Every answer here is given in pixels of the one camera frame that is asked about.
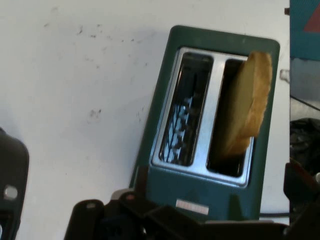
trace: black cable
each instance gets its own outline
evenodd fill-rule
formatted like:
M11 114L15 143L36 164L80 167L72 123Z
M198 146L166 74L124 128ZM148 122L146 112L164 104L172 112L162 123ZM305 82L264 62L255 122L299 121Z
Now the black cable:
M288 218L290 216L290 212L260 212L261 218Z
M307 103L307 102L305 102L305 101L303 101L303 100L301 100L301 99L299 99L299 98L297 98L297 97L295 97L295 96L293 96L293 95L290 95L290 98L292 98L292 99L294 99L294 100L297 100L298 102L300 102L300 103L302 103L302 104L305 104L305 105L307 105L307 106L310 107L310 108L313 108L313 109L315 109L315 110L320 111L320 109L317 108L316 106L313 106L313 105L311 105L310 103Z

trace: toaster label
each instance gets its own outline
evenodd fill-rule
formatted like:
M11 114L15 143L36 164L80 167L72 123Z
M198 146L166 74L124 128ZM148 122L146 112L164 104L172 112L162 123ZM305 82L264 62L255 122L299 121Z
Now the toaster label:
M196 203L189 202L189 201L184 201L184 200L181 200L181 199L177 199L176 200L175 207L176 208L185 209L185 210L189 210L189 211L192 211L192 212L196 212L198 214L208 215L208 213L209 213L209 207L208 206L196 204Z

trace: teal panel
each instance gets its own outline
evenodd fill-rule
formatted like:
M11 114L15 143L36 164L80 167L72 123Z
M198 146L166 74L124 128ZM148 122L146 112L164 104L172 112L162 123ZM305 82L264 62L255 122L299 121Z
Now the teal panel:
M320 33L304 28L320 0L290 1L290 56L320 61Z

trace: bread slice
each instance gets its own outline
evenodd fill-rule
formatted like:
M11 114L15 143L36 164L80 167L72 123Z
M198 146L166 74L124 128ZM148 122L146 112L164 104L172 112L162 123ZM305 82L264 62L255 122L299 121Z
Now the bread slice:
M213 132L214 162L243 154L257 137L264 119L272 81L271 56L252 52L220 97Z

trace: green toaster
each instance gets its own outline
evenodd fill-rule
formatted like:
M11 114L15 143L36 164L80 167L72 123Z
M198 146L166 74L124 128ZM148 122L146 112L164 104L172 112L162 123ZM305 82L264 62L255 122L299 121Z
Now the green toaster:
M243 155L216 166L211 148L221 96L252 51L272 59L263 123ZM272 39L174 26L130 187L201 222L259 219L279 51Z

